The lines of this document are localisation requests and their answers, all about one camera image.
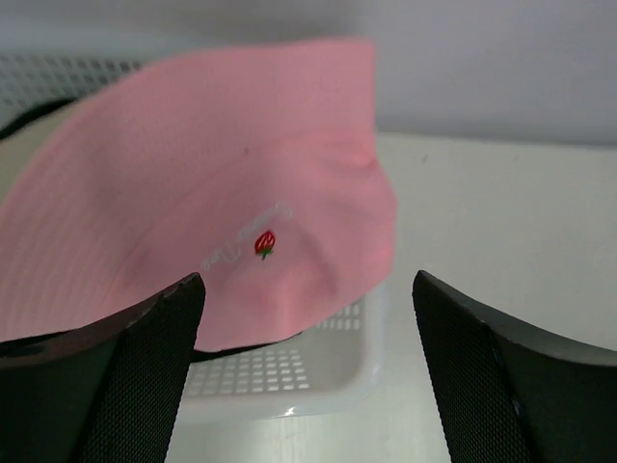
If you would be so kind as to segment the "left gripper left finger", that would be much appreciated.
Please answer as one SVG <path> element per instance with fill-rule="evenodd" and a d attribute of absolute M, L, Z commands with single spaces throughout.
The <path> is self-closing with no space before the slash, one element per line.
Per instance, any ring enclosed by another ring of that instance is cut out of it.
<path fill-rule="evenodd" d="M 193 273 L 82 328 L 3 342 L 2 461 L 165 461 L 204 300 Z"/>

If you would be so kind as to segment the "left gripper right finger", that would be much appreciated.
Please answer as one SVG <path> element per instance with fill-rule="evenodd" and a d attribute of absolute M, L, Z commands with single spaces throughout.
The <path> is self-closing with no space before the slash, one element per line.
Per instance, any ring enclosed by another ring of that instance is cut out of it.
<path fill-rule="evenodd" d="M 412 295 L 451 461 L 615 462 L 615 351 L 519 320 L 426 271 Z"/>

